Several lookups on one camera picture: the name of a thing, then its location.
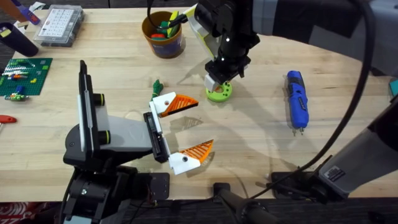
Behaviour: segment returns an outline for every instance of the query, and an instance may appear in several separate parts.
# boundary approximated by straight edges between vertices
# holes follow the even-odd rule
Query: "blue cordless screwdriver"
[[[293,128],[300,130],[302,135],[310,116],[308,114],[308,99],[305,95],[304,81],[300,72],[290,71],[287,74],[287,91],[289,92],[290,117]]]

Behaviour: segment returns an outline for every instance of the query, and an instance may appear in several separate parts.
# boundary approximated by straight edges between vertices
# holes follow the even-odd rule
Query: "green lego baseplate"
[[[49,72],[52,58],[21,58],[11,59],[4,73],[0,77],[0,95],[9,96],[16,92],[17,86],[23,86],[22,95],[35,96],[40,95]],[[18,78],[11,80],[12,74],[20,74],[27,78]]]

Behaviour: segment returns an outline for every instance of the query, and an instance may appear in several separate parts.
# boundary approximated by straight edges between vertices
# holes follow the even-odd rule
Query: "orange cup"
[[[171,12],[154,12],[150,15],[150,18],[154,24],[160,24],[162,21],[169,21]],[[177,33],[167,40],[152,40],[151,35],[156,34],[156,28],[149,22],[148,17],[142,22],[142,32],[144,37],[147,39],[149,46],[153,53],[161,58],[171,58],[178,55],[183,49],[181,48],[182,41],[182,26],[178,28]]]

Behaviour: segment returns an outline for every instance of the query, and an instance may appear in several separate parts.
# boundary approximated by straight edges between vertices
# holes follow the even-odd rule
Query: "clear plastic organizer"
[[[71,47],[84,20],[81,6],[51,5],[33,40],[47,47]]]

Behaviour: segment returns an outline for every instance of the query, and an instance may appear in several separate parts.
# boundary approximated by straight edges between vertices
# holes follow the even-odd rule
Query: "wooden table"
[[[85,12],[86,21],[72,48],[41,48],[35,56],[53,58],[41,95],[25,103],[1,100],[1,114],[16,117],[18,123],[0,130],[0,202],[62,199],[72,174],[62,157],[65,137],[78,122],[81,59],[88,65],[95,91],[106,95],[110,115],[142,120],[158,78],[165,83],[163,93],[175,91],[200,102],[196,108],[162,118],[161,123],[171,151],[215,140],[202,167],[174,176],[167,163],[157,163],[152,155],[128,163],[141,172],[170,172],[172,199],[208,198],[214,182],[228,182],[234,193],[251,196],[263,189],[268,173],[294,170],[308,162],[340,122],[361,66],[326,50],[261,36],[261,43],[250,51],[246,77],[232,81],[232,97],[226,103],[212,103],[203,86],[208,59],[188,24],[183,25],[183,53],[160,59],[141,32],[146,9]],[[45,11],[38,15],[43,18]],[[26,35],[32,38],[35,31],[29,26]],[[295,137],[289,128],[284,90],[289,70],[300,70],[307,87],[310,123],[303,136]],[[369,77],[355,115],[327,155],[338,152],[389,104],[388,81]],[[351,196],[398,196],[397,184],[394,172]]]

